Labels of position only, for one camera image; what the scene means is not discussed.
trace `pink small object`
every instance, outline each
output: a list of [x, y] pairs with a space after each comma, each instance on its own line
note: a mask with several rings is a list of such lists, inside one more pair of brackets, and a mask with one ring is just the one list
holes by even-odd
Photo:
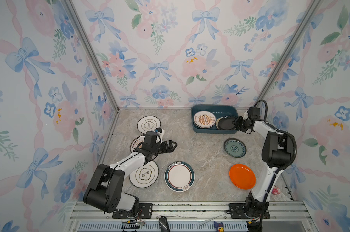
[[281, 194], [281, 190], [277, 186], [274, 185], [273, 190], [271, 191], [271, 193], [273, 195], [278, 195], [278, 194]]

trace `ventilation grille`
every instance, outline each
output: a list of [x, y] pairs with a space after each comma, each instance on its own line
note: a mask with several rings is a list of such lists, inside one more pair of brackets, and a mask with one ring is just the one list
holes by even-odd
[[[214, 222], [200, 225], [200, 222], [169, 222], [170, 231], [215, 231]], [[248, 231], [246, 222], [223, 222], [226, 231]], [[122, 222], [80, 222], [77, 232], [108, 232], [108, 231], [135, 231], [130, 229], [135, 225], [122, 224]], [[157, 221], [148, 221], [137, 231], [160, 231]]]

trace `mounting plate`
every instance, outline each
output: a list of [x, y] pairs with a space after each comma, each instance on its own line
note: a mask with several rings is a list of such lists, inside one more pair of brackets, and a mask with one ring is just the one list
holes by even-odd
[[[152, 203], [139, 203], [139, 211], [140, 214], [138, 217], [140, 219], [150, 219], [152, 217]], [[117, 210], [113, 211], [112, 218], [114, 219], [131, 219], [133, 218], [131, 213], [127, 213], [127, 211]]]
[[[229, 203], [228, 205], [230, 210], [234, 210], [239, 206], [244, 205], [244, 203]], [[246, 217], [246, 215], [244, 214], [243, 209], [239, 209], [232, 212], [230, 216], [232, 217], [232, 219], [248, 219], [248, 217]], [[269, 214], [269, 211], [267, 210], [264, 213], [264, 219], [269, 219], [269, 218], [270, 218], [270, 214]]]

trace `plate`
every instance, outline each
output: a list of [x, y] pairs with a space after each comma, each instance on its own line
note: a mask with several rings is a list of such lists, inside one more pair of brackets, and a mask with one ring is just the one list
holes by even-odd
[[221, 117], [218, 118], [216, 121], [216, 127], [219, 130], [234, 130], [235, 125], [233, 122], [236, 120], [235, 116], [226, 116], [226, 117]]
[[224, 142], [224, 150], [235, 158], [241, 158], [246, 155], [247, 149], [241, 140], [228, 138]]
[[161, 126], [161, 121], [154, 116], [145, 116], [138, 122], [138, 130], [145, 134], [148, 131], [154, 131], [156, 128]]
[[210, 128], [215, 125], [215, 115], [209, 111], [199, 111], [193, 117], [193, 122], [200, 128]]
[[158, 178], [158, 166], [156, 162], [151, 161], [146, 165], [133, 171], [130, 175], [130, 182], [138, 188], [151, 186]]
[[246, 165], [233, 165], [229, 170], [229, 177], [233, 184], [240, 189], [248, 190], [256, 184], [254, 172]]
[[185, 192], [194, 183], [192, 167], [183, 161], [170, 164], [165, 171], [166, 185], [175, 192]]
[[133, 152], [139, 143], [144, 142], [145, 134], [135, 138], [130, 145], [130, 152]]

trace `plate with orange sunburst design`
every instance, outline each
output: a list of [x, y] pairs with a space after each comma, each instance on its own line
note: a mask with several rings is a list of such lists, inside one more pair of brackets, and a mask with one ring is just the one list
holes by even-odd
[[215, 125], [215, 115], [209, 111], [199, 111], [193, 117], [193, 122], [200, 128], [210, 128]]

